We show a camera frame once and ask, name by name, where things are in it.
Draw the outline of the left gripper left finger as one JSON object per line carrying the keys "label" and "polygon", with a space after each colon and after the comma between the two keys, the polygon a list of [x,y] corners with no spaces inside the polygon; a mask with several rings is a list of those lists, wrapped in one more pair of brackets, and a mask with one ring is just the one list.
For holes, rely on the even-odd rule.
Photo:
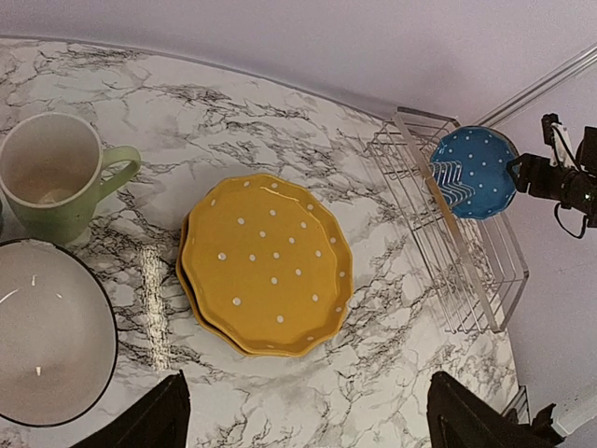
{"label": "left gripper left finger", "polygon": [[190,395],[184,373],[164,378],[106,427],[74,447],[187,446]]}

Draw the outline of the yellow dotted plate front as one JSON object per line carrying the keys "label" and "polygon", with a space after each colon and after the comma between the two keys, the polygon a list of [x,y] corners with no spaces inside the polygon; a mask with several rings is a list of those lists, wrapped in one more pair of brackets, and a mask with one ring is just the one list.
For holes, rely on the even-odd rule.
{"label": "yellow dotted plate front", "polygon": [[176,262],[175,262],[175,271],[176,271],[177,279],[178,279],[179,283],[181,284],[182,289],[185,291],[185,294],[187,296],[188,302],[190,304],[190,308],[192,310],[192,313],[193,313],[195,319],[197,320],[197,322],[203,329],[209,331],[210,333],[214,334],[215,336],[218,336],[220,339],[222,339],[223,341],[228,343],[238,353],[240,353],[244,356],[247,356],[247,357],[255,357],[256,356],[255,354],[251,354],[251,353],[243,350],[229,336],[224,334],[222,331],[220,331],[218,328],[216,328],[215,326],[213,326],[212,324],[210,324],[203,318],[203,316],[200,312],[198,303],[196,301],[195,292],[192,288],[192,285],[190,284],[190,281],[188,280],[187,274],[184,270],[183,263],[182,263],[183,249],[184,249],[185,243],[187,241],[187,232],[188,232],[188,216],[185,216],[183,219],[183,222],[182,222],[182,226],[181,226],[180,241],[179,241],[178,253],[177,253]]}

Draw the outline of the white saucer dark rim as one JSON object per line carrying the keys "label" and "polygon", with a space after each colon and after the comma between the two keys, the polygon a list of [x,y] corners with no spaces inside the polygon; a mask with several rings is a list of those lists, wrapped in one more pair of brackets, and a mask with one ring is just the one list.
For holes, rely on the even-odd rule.
{"label": "white saucer dark rim", "polygon": [[118,358],[111,301],[90,268],[36,239],[1,244],[1,416],[56,427],[87,413]]}

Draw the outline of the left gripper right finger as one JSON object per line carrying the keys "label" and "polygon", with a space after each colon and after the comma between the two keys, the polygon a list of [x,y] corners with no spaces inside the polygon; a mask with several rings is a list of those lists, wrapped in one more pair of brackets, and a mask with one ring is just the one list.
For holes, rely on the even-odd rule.
{"label": "left gripper right finger", "polygon": [[427,399],[433,447],[555,447],[564,442],[552,427],[554,404],[541,410],[531,424],[519,425],[445,371],[433,374]]}

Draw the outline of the blue dotted plate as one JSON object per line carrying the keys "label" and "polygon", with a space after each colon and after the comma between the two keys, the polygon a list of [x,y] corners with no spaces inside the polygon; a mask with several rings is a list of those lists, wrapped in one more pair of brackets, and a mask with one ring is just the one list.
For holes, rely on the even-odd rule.
{"label": "blue dotted plate", "polygon": [[519,156],[512,142],[498,131],[465,126],[442,137],[432,163],[454,167],[461,187],[473,194],[451,207],[459,218],[484,220],[507,209],[516,194],[507,164]]}

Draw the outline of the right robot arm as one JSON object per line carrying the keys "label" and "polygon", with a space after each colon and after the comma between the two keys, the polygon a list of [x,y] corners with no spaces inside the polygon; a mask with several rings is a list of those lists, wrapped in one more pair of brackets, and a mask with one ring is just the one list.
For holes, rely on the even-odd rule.
{"label": "right robot arm", "polygon": [[596,129],[584,128],[576,153],[570,150],[567,131],[558,115],[542,118],[542,132],[552,157],[524,153],[507,164],[507,172],[517,191],[554,201],[555,217],[562,209],[581,212],[581,230],[575,236],[580,239],[586,229],[596,226]]}

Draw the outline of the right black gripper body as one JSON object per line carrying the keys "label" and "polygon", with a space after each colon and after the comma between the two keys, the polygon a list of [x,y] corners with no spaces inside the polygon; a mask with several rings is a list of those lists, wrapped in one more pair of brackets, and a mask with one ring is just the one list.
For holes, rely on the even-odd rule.
{"label": "right black gripper body", "polygon": [[525,161],[527,190],[536,198],[563,201],[564,180],[569,169],[552,166],[549,159],[540,156],[528,156]]}

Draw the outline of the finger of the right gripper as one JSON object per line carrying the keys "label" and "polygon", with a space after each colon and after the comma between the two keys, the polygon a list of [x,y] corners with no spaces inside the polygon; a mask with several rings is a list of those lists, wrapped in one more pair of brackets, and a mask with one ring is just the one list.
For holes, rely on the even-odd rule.
{"label": "finger of the right gripper", "polygon": [[516,159],[507,163],[507,172],[512,178],[516,190],[521,193],[526,193],[529,186],[529,163],[530,155],[524,153]]}

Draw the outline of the yellow dotted plate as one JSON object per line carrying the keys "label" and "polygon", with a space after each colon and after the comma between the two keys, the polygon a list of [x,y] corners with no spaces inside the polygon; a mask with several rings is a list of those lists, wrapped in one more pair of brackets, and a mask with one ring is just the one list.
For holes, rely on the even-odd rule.
{"label": "yellow dotted plate", "polygon": [[332,339],[354,290],[338,221],[273,175],[213,187],[188,213],[182,263],[203,318],[256,356],[302,357]]}
{"label": "yellow dotted plate", "polygon": [[244,356],[247,356],[247,357],[255,357],[256,356],[255,354],[251,354],[251,353],[243,350],[229,336],[224,334],[222,331],[220,331],[218,328],[216,328],[215,326],[213,326],[212,324],[210,324],[203,318],[203,316],[200,312],[198,303],[196,301],[195,292],[192,288],[192,285],[190,284],[190,281],[188,280],[187,274],[184,270],[183,263],[182,263],[183,249],[184,249],[185,243],[187,241],[187,232],[188,232],[188,216],[185,216],[183,219],[183,222],[182,222],[182,226],[181,226],[180,241],[179,241],[178,253],[177,253],[176,262],[175,262],[175,271],[176,271],[177,279],[178,279],[179,283],[181,284],[182,289],[185,291],[185,294],[187,296],[188,302],[190,304],[190,308],[192,310],[192,313],[193,313],[195,319],[197,320],[197,322],[203,329],[209,331],[210,333],[214,334],[215,336],[218,336],[220,339],[222,339],[223,341],[228,343],[238,353],[240,353]]}

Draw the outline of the light green mug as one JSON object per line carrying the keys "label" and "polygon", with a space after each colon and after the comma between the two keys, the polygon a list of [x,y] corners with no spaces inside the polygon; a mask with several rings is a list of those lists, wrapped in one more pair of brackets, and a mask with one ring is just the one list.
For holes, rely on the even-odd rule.
{"label": "light green mug", "polygon": [[44,113],[17,124],[1,144],[1,190],[34,238],[63,245],[88,227],[97,204],[141,167],[130,146],[105,149],[85,120]]}

